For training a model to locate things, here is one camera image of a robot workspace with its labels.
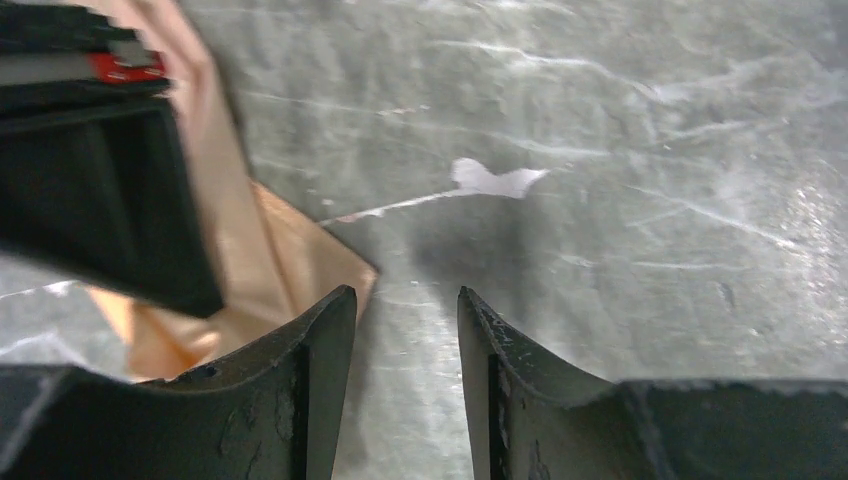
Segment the gray marble countertop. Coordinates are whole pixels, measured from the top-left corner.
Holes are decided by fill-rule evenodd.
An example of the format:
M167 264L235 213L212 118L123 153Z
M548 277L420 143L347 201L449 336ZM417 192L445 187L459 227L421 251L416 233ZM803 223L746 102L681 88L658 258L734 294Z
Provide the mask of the gray marble countertop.
M848 374L848 2L181 4L256 177L382 273L337 478L471 478L460 285L606 378ZM0 314L116 365L87 302Z

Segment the red object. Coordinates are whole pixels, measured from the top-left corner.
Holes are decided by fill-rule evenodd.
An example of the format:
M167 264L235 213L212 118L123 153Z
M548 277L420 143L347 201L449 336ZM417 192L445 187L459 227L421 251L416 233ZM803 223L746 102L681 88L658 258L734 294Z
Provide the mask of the red object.
M111 53L92 53L88 60L97 79L103 83L122 84L149 82L165 78L165 64L162 55L153 53L154 62L149 67L126 68L118 65L118 59Z

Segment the paper bag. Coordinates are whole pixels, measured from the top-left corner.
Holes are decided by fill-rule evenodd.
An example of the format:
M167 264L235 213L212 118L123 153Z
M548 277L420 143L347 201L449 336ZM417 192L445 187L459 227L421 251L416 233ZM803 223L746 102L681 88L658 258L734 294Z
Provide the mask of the paper bag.
M340 284L358 317L377 273L286 202L251 182L211 56L172 0L73 0L134 28L162 52L210 261L226 307L187 317L89 288L129 347L138 379L173 378L295 318Z

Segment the tan object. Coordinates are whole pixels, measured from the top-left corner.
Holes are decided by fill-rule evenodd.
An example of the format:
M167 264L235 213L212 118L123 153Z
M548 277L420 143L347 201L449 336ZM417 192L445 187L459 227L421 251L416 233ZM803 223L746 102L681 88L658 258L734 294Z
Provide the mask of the tan object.
M292 320L340 284L361 316L376 271L267 189L252 183L211 56L172 0L75 0L142 32L163 52L207 252L226 307L187 317L90 288L129 346L139 379L172 378Z

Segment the brown fabric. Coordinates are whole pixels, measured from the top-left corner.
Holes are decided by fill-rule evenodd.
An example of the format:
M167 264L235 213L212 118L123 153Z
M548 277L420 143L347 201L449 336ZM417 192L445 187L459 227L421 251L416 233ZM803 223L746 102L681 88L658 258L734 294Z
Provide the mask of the brown fabric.
M290 321L340 284L361 315L376 271L248 176L209 53L172 0L72 0L163 52L207 251L226 308L200 320L90 288L139 378L172 378Z

